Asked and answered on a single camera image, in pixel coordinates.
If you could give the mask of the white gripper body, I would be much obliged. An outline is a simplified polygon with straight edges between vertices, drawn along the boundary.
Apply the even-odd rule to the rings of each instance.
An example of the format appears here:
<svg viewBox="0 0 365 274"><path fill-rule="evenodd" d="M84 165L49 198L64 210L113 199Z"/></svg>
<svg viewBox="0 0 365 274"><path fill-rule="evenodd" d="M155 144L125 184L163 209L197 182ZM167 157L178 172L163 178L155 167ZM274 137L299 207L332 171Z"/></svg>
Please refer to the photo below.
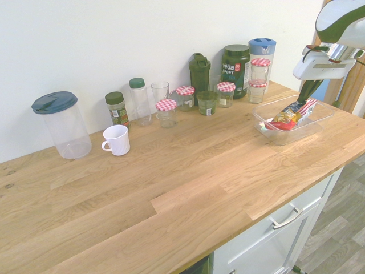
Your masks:
<svg viewBox="0 0 365 274"><path fill-rule="evenodd" d="M340 79L356 63L357 49L344 45L307 45L293 70L299 80Z"/></svg>

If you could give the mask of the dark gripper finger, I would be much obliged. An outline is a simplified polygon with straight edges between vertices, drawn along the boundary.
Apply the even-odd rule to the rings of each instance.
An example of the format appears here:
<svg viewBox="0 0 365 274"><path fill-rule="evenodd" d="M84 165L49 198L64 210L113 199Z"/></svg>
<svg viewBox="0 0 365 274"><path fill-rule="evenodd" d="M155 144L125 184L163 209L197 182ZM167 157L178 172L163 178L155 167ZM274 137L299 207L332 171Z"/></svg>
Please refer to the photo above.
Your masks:
<svg viewBox="0 0 365 274"><path fill-rule="evenodd" d="M313 80L309 85L309 89L307 92L307 97L311 97L312 94L318 89L318 87L322 84L323 80Z"/></svg>
<svg viewBox="0 0 365 274"><path fill-rule="evenodd" d="M298 100L307 100L308 97L307 97L307 92L308 92L308 89L309 89L309 85L310 83L312 83L313 80L306 80L304 81L304 84L301 88L301 91L299 93L299 97L298 97Z"/></svg>

